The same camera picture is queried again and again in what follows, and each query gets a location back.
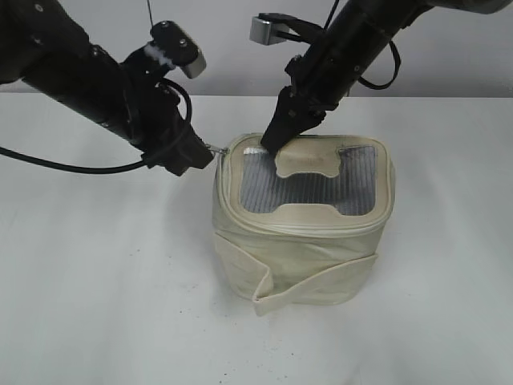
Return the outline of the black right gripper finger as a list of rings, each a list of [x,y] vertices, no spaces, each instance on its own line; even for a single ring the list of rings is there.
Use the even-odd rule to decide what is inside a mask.
[[[278,152],[287,143],[321,123],[321,113],[312,109],[304,99],[281,95],[271,122],[261,138],[267,152]]]

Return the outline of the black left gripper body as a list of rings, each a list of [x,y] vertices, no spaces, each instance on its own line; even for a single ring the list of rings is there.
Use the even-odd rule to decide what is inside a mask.
[[[119,136],[144,153],[195,134],[187,92],[166,78],[172,69],[146,52],[132,52],[121,62]]]

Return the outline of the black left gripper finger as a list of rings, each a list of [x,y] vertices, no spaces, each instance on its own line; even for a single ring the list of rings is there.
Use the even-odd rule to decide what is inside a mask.
[[[160,166],[176,176],[182,176],[190,168],[206,168],[213,161],[213,154],[199,136],[187,134],[165,148],[144,153],[141,158],[148,168]]]

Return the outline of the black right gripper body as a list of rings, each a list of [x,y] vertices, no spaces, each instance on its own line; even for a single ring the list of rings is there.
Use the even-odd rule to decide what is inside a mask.
[[[309,64],[306,55],[297,55],[285,67],[290,85],[280,91],[281,124],[320,124],[341,101],[337,75],[329,73],[331,65],[324,73],[322,65]]]

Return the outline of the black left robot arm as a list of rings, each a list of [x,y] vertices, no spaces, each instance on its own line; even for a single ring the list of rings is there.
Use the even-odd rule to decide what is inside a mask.
[[[115,61],[56,1],[1,4],[1,81],[24,82],[77,112],[141,153],[143,164],[180,176],[206,168],[208,145],[181,113],[187,92],[168,78],[188,78],[206,62],[191,36],[173,21],[158,22],[150,40]]]

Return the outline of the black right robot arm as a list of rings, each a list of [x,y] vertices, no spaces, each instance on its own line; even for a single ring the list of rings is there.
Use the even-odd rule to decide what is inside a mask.
[[[291,83],[279,93],[261,145],[276,154],[320,125],[393,37],[430,8],[423,1],[348,1],[326,29],[285,14],[260,14],[295,30],[309,44],[285,68]]]

